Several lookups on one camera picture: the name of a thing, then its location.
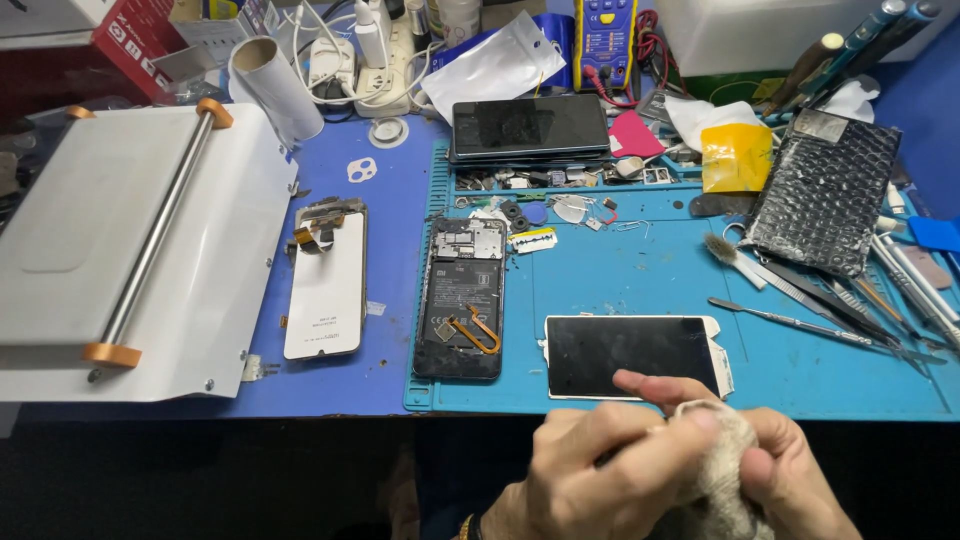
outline bracelet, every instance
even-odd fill
[[[473,519],[476,514],[470,514],[460,525],[460,534],[457,540],[483,540],[483,533],[480,531],[480,518]]]

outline cardboard tube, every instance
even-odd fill
[[[272,37],[247,39],[230,63],[282,134],[306,140],[324,128],[324,117]]]

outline bubble wrap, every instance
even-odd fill
[[[858,276],[901,135],[802,110],[783,138],[741,243],[838,276]]]

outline screen separator machine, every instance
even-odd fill
[[[0,401],[236,396],[289,150],[254,105],[68,114],[0,233]]]

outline multimeter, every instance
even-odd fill
[[[573,87],[593,88],[584,77],[584,66],[599,73],[608,65],[611,76],[604,81],[609,88],[625,88],[634,64],[634,21],[636,0],[575,0],[577,41],[573,51]]]

